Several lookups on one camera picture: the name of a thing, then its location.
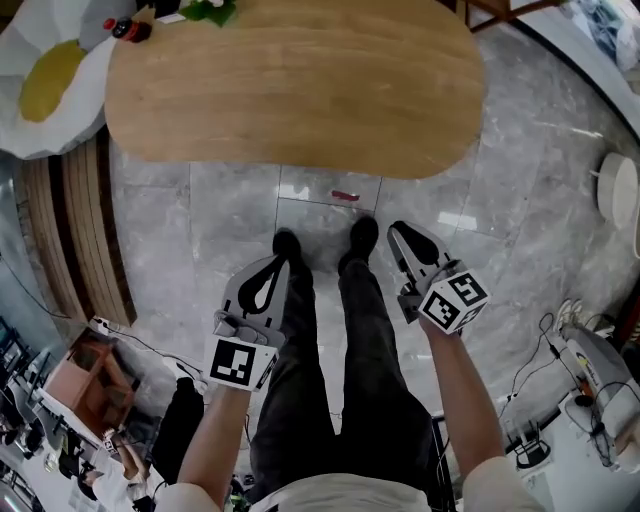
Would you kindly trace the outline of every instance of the marble floor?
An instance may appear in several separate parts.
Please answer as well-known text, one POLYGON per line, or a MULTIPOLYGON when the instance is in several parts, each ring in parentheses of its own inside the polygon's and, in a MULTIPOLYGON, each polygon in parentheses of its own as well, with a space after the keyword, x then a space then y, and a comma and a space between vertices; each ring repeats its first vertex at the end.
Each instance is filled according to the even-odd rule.
MULTIPOLYGON (((275 230, 289 227, 314 271, 320 360, 339 428, 347 341, 335 268, 351 224, 367 212, 382 233, 397 219, 432 229, 480 272, 493 300, 464 339, 496 400, 535 350, 539 319, 565 297, 582 298, 593 312, 615 311, 640 264, 630 233, 614 231, 599 215, 589 171, 612 150, 640 162, 640 148, 590 86, 536 42, 504 25, 477 42, 487 78, 482 134, 462 161, 429 179, 268 164, 148 164, 112 145, 118 237, 139 314, 127 332, 198 364, 227 279, 269 255, 275 230), (347 203, 332 190, 360 199, 347 203)), ((395 299, 404 280, 386 240, 371 267, 409 388, 439 411, 429 346, 417 325, 404 323, 395 299)), ((161 412, 170 376, 155 355, 125 350, 144 377, 140 404, 161 412)), ((543 345, 529 368, 552 357, 543 345)), ((551 410, 569 383, 560 364, 539 372, 505 411, 505 426, 551 410)), ((251 432, 263 399, 254 394, 251 432)), ((247 461, 243 450, 240 466, 247 461)))

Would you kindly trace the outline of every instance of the white shirt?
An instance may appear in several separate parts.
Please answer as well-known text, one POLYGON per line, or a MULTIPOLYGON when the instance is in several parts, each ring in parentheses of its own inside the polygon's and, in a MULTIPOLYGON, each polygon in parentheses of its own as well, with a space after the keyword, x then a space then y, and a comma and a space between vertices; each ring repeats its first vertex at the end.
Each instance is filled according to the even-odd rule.
MULTIPOLYGON (((465 480, 462 494, 465 512, 544 512, 505 457, 489 459, 475 468, 465 480)), ((293 482, 256 503, 251 512, 267 512, 276 505, 279 512, 431 510, 424 492, 413 487, 349 474, 293 482)), ((202 488, 191 484, 168 487, 158 500, 156 512, 176 510, 220 512, 202 488)))
POLYGON ((151 466, 147 480, 143 480, 140 473, 131 480, 127 480, 124 477, 124 467, 118 466, 108 465, 104 474, 95 479, 92 486, 93 494, 109 512, 132 512, 133 502, 144 496, 153 497, 153 493, 163 479, 151 466))

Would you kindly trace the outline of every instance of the wooden table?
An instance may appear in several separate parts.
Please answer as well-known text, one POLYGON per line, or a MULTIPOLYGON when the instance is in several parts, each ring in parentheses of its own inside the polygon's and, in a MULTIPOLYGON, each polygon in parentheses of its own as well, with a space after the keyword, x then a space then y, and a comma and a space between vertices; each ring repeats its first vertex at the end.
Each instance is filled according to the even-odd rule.
POLYGON ((432 176, 478 136, 484 66, 433 0, 237 0, 118 42, 109 130, 149 161, 219 160, 432 176))

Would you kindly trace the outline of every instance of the red object on floor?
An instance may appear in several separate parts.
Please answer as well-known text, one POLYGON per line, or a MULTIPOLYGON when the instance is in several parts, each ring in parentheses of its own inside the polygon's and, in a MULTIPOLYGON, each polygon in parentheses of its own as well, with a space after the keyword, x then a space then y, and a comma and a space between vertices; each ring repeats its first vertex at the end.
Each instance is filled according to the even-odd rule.
POLYGON ((332 190, 331 195, 336 199, 342 199, 344 201, 357 201, 358 199, 360 199, 359 195, 348 194, 346 192, 340 192, 339 190, 332 190))

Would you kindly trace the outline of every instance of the white bean bag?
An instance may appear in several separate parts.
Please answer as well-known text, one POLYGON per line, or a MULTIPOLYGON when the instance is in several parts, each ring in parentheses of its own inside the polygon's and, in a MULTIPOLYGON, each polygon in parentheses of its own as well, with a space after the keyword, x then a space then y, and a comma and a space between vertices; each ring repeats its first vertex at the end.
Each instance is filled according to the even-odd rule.
POLYGON ((135 0, 25 0, 0 34, 0 150, 23 159, 69 151, 104 125, 107 68, 115 40, 106 18, 132 15, 135 0), (56 110, 26 121, 18 106, 24 80, 56 44, 78 39, 89 53, 56 110))

